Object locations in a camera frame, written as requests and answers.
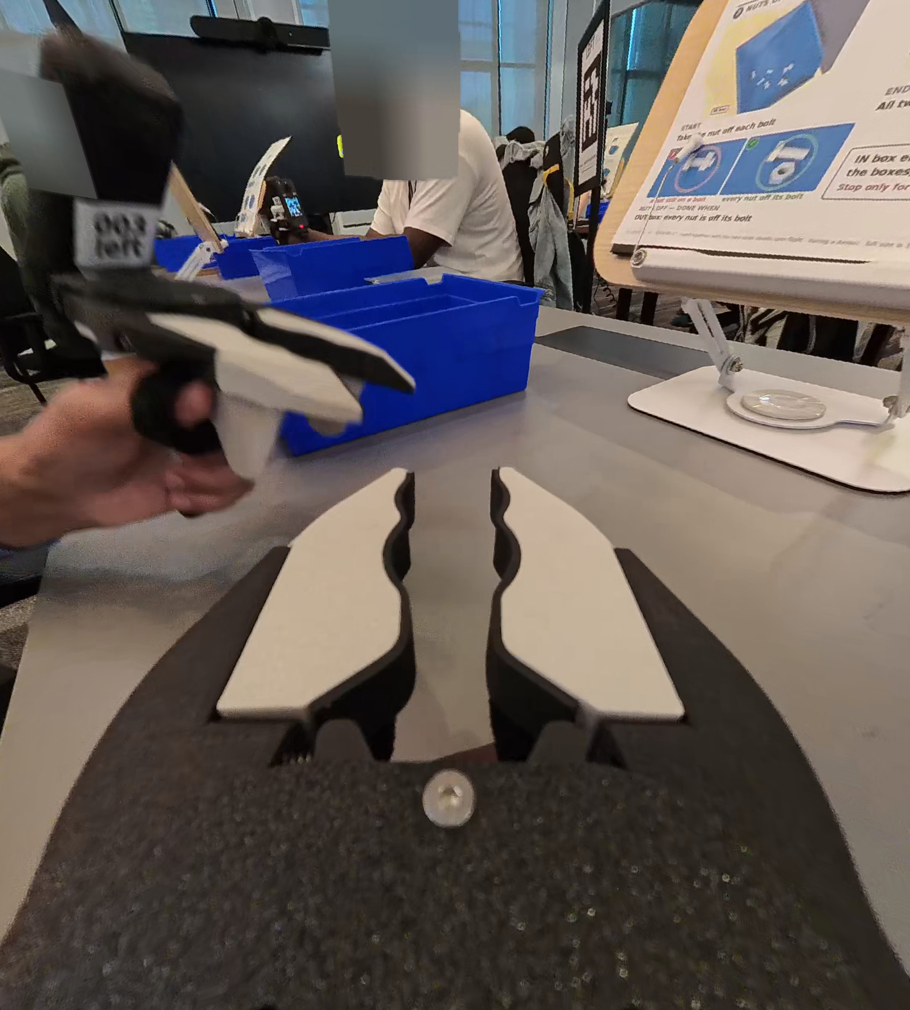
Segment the black jacket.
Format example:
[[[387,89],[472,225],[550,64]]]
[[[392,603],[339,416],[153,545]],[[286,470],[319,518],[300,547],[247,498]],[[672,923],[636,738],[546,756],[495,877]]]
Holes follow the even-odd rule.
[[[529,239],[530,198],[534,184],[540,175],[543,175],[547,188],[565,216],[569,206],[569,184],[564,170],[560,133],[543,142],[541,169],[533,166],[532,161],[535,158],[533,154],[525,154],[524,158],[519,159],[512,159],[507,154],[509,145],[518,144],[521,147],[530,147],[536,143],[533,129],[524,125],[513,128],[506,135],[499,136],[496,141],[496,153],[508,190],[515,229],[520,243],[523,245]]]

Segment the black display screen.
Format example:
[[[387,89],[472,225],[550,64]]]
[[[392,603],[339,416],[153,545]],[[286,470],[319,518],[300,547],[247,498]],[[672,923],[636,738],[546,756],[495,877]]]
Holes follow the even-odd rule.
[[[255,164],[274,142],[289,137],[285,156],[306,145],[336,154],[327,52],[141,32],[122,41],[177,97],[184,128],[174,162],[216,221],[235,218]]]

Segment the instruction sheet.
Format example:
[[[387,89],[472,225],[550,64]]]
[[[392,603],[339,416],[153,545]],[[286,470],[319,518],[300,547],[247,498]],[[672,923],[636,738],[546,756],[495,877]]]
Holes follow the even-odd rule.
[[[910,262],[910,1],[720,11],[614,247]]]

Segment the small wooden document stand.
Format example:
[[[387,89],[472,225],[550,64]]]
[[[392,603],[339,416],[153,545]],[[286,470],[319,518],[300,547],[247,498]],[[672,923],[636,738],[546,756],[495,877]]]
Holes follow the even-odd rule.
[[[175,164],[170,167],[169,193],[198,239],[196,248],[185,259],[183,266],[175,275],[179,281],[192,282],[212,259],[226,251],[227,242],[216,232],[207,213],[196,200]]]
[[[258,233],[258,218],[262,208],[267,176],[276,159],[284,152],[290,140],[290,136],[276,140],[266,148],[266,152],[255,164],[235,219],[235,236],[254,237]]]
[[[613,125],[606,129],[600,182],[600,198],[602,201],[608,201],[612,198],[613,192],[625,169],[628,152],[633,146],[633,141],[639,134],[641,124],[639,122]]]

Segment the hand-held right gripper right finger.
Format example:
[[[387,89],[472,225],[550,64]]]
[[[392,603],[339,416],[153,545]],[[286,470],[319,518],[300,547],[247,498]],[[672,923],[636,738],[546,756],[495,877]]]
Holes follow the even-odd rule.
[[[617,724],[674,726],[686,711],[611,540],[512,467],[491,473],[498,586],[488,704],[499,762],[524,762],[551,726],[587,748]]]

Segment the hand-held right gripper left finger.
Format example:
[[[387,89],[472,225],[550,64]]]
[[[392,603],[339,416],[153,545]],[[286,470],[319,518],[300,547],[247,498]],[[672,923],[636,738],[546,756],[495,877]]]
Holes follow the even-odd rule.
[[[286,720],[310,740],[349,720],[375,759],[392,759],[417,675],[413,522],[414,474],[394,468],[294,539],[217,702],[222,720]]]

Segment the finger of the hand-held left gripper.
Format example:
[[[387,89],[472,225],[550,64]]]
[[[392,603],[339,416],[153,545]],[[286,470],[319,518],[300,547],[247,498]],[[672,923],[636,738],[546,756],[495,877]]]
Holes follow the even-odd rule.
[[[363,418],[358,398],[322,362],[267,344],[218,319],[171,312],[149,312],[147,319],[213,354],[218,390],[213,422],[220,435],[241,426],[250,413],[270,416],[273,427],[285,412],[343,425]]]
[[[272,307],[254,309],[254,337],[308,360],[322,362],[337,375],[412,394],[413,376],[391,355],[369,341],[326,323]]]

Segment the person's left hand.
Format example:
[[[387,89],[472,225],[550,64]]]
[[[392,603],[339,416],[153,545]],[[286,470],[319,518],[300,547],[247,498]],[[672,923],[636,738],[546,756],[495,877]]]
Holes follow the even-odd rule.
[[[220,512],[252,491],[220,452],[187,457],[136,432],[132,397],[154,371],[145,360],[112,361],[105,376],[67,386],[23,430],[0,437],[0,468],[15,490],[3,542],[26,550],[171,512]]]

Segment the blue plastic bin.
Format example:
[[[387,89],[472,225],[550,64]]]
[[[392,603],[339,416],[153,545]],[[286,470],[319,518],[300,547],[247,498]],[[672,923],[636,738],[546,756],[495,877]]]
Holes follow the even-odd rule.
[[[271,235],[255,237],[231,236],[224,251],[215,256],[217,271],[224,281],[237,281],[259,276],[254,252],[276,246]]]
[[[337,436],[288,413],[281,440],[301,457],[523,392],[540,300],[537,288],[446,274],[273,301],[368,340],[416,381],[411,395],[366,386],[362,423]]]
[[[266,246],[252,249],[251,257],[270,301],[348,290],[377,277],[414,270],[403,235]]]
[[[226,249],[227,242],[221,236],[215,241],[200,239],[195,234],[157,238],[154,259],[166,274],[179,280],[195,280],[215,271],[218,255]]]

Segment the wooden white document stand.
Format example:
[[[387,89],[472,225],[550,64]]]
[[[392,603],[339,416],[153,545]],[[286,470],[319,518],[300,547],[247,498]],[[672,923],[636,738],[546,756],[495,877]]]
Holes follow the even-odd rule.
[[[724,2],[704,2],[679,44],[600,225],[595,261],[609,283],[684,297],[712,364],[629,398],[648,416],[861,491],[910,492],[910,262],[616,248],[658,143],[668,133]],[[733,303],[903,331],[896,391],[871,397],[750,367],[726,342],[712,303]]]

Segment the black framed marker poster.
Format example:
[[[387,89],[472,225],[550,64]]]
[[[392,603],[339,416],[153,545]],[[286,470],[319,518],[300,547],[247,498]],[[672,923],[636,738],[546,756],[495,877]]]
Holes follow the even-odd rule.
[[[594,3],[576,49],[574,193],[593,191],[596,200],[600,200],[602,179],[611,20],[611,2]]]

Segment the black video bar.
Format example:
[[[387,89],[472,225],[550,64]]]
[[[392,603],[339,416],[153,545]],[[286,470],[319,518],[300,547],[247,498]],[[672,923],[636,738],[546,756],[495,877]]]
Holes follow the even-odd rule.
[[[206,43],[245,46],[260,53],[321,54],[330,48],[329,32],[324,27],[279,23],[265,16],[247,20],[193,15],[189,26]]]

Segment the black white striped cloth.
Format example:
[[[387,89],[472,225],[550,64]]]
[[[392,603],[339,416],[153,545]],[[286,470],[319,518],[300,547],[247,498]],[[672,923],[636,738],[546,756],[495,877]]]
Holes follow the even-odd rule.
[[[726,305],[722,322],[735,325],[732,339],[757,347],[891,368],[903,354],[903,331],[887,324],[735,305]]]

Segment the denim jacket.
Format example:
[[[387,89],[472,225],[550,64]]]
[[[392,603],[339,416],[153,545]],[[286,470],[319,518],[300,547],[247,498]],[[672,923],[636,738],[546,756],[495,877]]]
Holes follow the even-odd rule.
[[[546,183],[539,178],[530,195],[529,241],[533,249],[533,287],[544,306],[574,310],[573,271],[567,221]]]

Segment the grey desk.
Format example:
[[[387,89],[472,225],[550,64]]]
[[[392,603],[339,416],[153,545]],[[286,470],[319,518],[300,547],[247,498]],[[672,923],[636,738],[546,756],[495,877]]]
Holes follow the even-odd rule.
[[[523,394],[301,460],[230,511],[50,550],[0,745],[0,942],[61,807],[161,655],[266,550],[387,470],[416,475],[418,679],[396,756],[489,740],[488,515],[508,464],[632,549],[754,676],[821,779],[910,973],[910,494],[868,495],[638,413],[653,378],[533,350]]]

